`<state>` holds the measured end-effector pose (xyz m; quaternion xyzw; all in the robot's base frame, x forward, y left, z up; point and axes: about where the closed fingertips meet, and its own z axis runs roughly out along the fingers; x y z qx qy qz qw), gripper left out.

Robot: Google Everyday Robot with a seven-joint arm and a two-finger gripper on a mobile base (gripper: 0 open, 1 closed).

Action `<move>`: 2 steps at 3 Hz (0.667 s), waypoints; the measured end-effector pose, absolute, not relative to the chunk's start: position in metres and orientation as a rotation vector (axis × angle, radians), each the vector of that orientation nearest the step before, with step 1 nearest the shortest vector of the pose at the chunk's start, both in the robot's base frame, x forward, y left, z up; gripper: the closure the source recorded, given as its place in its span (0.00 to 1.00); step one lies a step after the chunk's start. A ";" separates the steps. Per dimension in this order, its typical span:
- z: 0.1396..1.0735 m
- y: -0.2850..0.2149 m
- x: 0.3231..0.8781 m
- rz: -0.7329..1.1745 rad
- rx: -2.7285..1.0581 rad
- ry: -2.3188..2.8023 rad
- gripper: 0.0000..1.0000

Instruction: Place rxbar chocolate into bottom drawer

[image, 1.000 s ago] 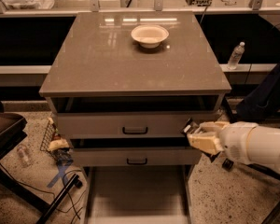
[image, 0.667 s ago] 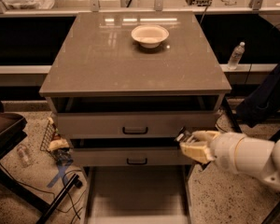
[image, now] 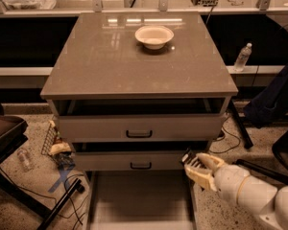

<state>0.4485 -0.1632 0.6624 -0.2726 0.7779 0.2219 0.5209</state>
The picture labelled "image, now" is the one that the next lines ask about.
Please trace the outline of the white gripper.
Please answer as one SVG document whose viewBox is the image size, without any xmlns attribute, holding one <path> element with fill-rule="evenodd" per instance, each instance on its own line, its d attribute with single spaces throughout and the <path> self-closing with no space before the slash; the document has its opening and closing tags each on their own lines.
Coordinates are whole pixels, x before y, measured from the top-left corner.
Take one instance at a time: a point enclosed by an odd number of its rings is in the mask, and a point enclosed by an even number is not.
<svg viewBox="0 0 288 230">
<path fill-rule="evenodd" d="M 250 172 L 237 165 L 226 165 L 223 159 L 207 153 L 198 153 L 197 157 L 206 169 L 185 165 L 186 175 L 204 190 L 217 191 L 221 199 L 236 205 L 239 189 Z"/>
</svg>

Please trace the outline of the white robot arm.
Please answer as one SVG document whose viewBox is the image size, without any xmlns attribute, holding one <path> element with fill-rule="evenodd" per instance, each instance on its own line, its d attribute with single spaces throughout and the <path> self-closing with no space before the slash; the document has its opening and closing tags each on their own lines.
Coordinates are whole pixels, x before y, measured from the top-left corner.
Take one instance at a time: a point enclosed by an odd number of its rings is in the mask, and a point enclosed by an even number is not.
<svg viewBox="0 0 288 230">
<path fill-rule="evenodd" d="M 278 189 L 248 170 L 207 153 L 189 151 L 181 163 L 188 178 L 202 189 L 245 208 L 269 230 L 288 230 L 288 186 Z"/>
</svg>

